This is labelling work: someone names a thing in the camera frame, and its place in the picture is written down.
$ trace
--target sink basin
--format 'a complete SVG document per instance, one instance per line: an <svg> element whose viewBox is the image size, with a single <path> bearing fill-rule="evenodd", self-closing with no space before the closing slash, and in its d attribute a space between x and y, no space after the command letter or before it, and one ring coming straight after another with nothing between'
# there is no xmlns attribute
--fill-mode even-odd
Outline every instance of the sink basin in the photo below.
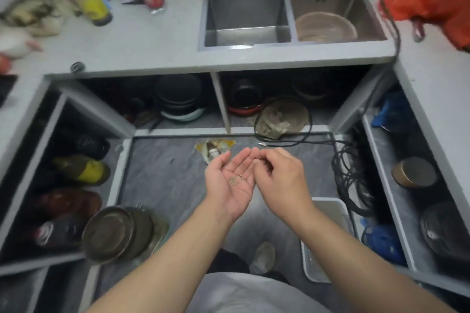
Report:
<svg viewBox="0 0 470 313"><path fill-rule="evenodd" d="M290 41L284 0L207 0L205 47Z"/></svg>
<svg viewBox="0 0 470 313"><path fill-rule="evenodd" d="M368 0L203 0L198 50L320 43L297 38L295 20L314 11L338 14L355 26L357 39L335 43L386 40Z"/></svg>
<svg viewBox="0 0 470 313"><path fill-rule="evenodd" d="M329 12L348 19L355 26L358 34L355 41L386 40L364 0L291 0L291 6L295 20L314 11Z"/></svg>

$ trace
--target black pants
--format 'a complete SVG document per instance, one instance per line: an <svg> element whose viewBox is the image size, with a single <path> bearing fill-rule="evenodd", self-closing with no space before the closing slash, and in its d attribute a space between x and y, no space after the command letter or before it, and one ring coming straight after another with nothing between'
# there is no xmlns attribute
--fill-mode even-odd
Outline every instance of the black pants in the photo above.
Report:
<svg viewBox="0 0 470 313"><path fill-rule="evenodd" d="M250 270L248 268L248 264L238 257L238 255L228 252L227 250L220 249L211 266L207 270L208 274L213 274L215 272L240 272L242 274L249 274ZM287 281L284 275L277 271L269 271L261 276L289 284L289 281Z"/></svg>

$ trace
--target forearm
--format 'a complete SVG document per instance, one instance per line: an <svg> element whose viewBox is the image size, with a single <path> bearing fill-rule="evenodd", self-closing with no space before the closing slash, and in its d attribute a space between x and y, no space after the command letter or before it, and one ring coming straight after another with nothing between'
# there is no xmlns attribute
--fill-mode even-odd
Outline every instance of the forearm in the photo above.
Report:
<svg viewBox="0 0 470 313"><path fill-rule="evenodd" d="M314 254L334 286L363 313L454 312L346 233L319 209L291 227Z"/></svg>
<svg viewBox="0 0 470 313"><path fill-rule="evenodd" d="M88 313L183 312L232 222L204 200L171 238Z"/></svg>

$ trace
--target right hand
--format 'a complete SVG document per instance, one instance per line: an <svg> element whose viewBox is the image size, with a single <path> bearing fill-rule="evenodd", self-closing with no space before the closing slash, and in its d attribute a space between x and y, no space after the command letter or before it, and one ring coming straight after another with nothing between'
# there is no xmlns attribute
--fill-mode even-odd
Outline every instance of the right hand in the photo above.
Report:
<svg viewBox="0 0 470 313"><path fill-rule="evenodd" d="M259 153L260 158L253 161L255 182L269 209L292 227L314 208L302 161L282 148Z"/></svg>

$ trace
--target white shirt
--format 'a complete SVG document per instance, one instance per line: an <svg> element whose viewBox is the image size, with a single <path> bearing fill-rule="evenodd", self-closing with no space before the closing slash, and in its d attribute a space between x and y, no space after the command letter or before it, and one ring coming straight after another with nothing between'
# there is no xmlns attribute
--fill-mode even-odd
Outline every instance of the white shirt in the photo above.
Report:
<svg viewBox="0 0 470 313"><path fill-rule="evenodd" d="M263 276L205 275L187 313L331 313L297 288Z"/></svg>

